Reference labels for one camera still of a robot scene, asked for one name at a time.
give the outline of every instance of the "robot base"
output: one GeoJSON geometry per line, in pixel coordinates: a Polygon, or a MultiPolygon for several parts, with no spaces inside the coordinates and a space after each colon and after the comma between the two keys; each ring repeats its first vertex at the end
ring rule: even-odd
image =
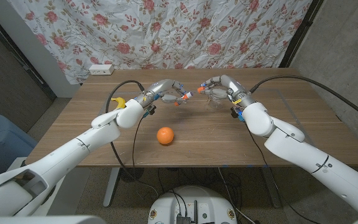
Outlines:
{"type": "Polygon", "coordinates": [[[175,194],[167,192],[152,205],[148,224],[237,223],[232,205],[217,192],[195,185],[181,186],[173,190],[186,202],[186,205],[184,205],[183,200],[177,196],[180,203],[181,215],[179,214],[179,204],[175,194]],[[187,218],[185,218],[185,206],[187,208],[187,218]]]}

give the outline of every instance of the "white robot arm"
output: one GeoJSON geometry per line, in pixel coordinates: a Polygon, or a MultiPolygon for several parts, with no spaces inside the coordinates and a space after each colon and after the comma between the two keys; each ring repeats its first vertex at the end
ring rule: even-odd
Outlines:
{"type": "Polygon", "coordinates": [[[256,102],[240,83],[222,75],[201,84],[199,92],[208,93],[215,86],[227,88],[227,97],[249,130],[266,137],[265,147],[276,156],[308,171],[336,195],[358,211],[358,172],[323,151],[305,143],[305,135],[295,126],[271,117],[262,103],[256,102]]]}
{"type": "Polygon", "coordinates": [[[178,105],[193,95],[182,87],[174,80],[154,83],[138,97],[129,100],[125,108],[98,116],[92,121],[89,130],[39,161],[0,174],[0,216],[22,217],[33,214],[62,177],[91,152],[120,136],[119,127],[131,128],[139,118],[153,113],[154,100],[162,97],[164,102],[178,105]],[[171,88],[179,92],[181,98],[165,94],[171,88]]]}

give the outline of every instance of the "floral curtain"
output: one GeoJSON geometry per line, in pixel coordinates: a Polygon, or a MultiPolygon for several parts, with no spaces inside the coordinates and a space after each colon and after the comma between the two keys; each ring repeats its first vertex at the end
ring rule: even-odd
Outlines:
{"type": "Polygon", "coordinates": [[[115,69],[277,67],[311,0],[8,0],[72,84],[115,69]]]}

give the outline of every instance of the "power strip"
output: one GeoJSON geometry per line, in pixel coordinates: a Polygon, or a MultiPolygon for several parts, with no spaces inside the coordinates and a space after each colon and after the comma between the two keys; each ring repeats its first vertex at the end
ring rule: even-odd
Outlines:
{"type": "Polygon", "coordinates": [[[92,65],[89,71],[91,75],[111,75],[114,68],[112,65],[92,65]]]}

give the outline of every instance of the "orange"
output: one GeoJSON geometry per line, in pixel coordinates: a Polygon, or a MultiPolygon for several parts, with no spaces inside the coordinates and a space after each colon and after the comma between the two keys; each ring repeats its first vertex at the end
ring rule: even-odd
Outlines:
{"type": "Polygon", "coordinates": [[[157,132],[157,140],[161,144],[168,144],[173,140],[173,130],[168,127],[160,128],[157,132]]]}

